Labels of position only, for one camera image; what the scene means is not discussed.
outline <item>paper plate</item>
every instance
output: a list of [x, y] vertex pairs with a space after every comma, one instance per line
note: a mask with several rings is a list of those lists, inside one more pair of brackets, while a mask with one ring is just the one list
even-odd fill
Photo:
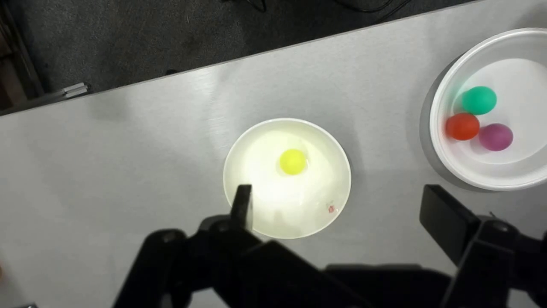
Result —
[[[460, 94], [487, 85], [497, 94], [480, 126], [504, 123], [514, 140], [485, 150], [477, 140], [446, 137], [444, 121], [460, 109]], [[484, 190], [518, 190], [547, 178], [547, 29], [494, 36], [465, 53], [444, 75], [431, 104], [429, 133], [441, 162], [456, 178]]]
[[[287, 171], [287, 150], [304, 157]], [[277, 118], [246, 130], [224, 164], [224, 193], [253, 185], [253, 231], [270, 238], [304, 238], [331, 224], [350, 193], [350, 166], [340, 144], [323, 128]]]

